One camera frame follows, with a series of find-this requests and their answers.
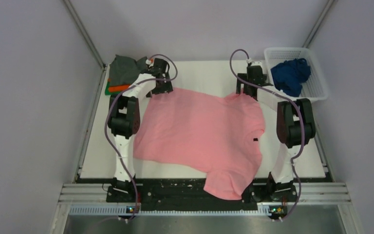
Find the pink t shirt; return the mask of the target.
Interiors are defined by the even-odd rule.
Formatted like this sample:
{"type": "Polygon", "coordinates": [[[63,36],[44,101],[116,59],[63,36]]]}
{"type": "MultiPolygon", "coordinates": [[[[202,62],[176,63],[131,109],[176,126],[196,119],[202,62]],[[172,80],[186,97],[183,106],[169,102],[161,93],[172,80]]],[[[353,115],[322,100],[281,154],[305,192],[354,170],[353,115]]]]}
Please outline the pink t shirt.
{"type": "Polygon", "coordinates": [[[261,166],[264,131],[262,109],[248,95],[216,97],[177,88],[150,99],[133,156],[204,172],[205,192],[239,200],[261,166]]]}

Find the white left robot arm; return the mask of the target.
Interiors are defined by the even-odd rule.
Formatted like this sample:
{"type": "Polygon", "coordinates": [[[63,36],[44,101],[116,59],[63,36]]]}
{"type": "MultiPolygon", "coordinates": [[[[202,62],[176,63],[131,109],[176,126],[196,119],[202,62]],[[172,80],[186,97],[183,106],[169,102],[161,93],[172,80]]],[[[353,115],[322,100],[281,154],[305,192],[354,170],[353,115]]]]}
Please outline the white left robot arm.
{"type": "Polygon", "coordinates": [[[138,203],[133,146],[141,126],[140,102],[157,94],[172,92],[171,63],[162,58],[116,58],[109,65],[108,88],[111,92],[104,125],[107,142],[116,156],[108,202],[138,203]]]}

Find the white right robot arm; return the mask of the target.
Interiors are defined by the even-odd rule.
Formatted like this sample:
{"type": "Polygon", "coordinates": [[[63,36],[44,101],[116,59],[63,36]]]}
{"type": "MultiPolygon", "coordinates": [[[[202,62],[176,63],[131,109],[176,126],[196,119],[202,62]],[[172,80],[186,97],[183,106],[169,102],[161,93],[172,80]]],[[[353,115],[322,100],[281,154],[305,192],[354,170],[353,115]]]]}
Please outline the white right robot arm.
{"type": "Polygon", "coordinates": [[[294,179],[298,179],[295,162],[304,146],[316,135],[311,101],[307,98],[292,101],[274,92],[273,85],[267,82],[267,76],[257,63],[248,63],[246,72],[238,73],[237,77],[238,94],[248,95],[276,112],[278,156],[268,175],[266,188],[256,200],[269,198],[285,202],[298,194],[293,184],[294,179]]]}

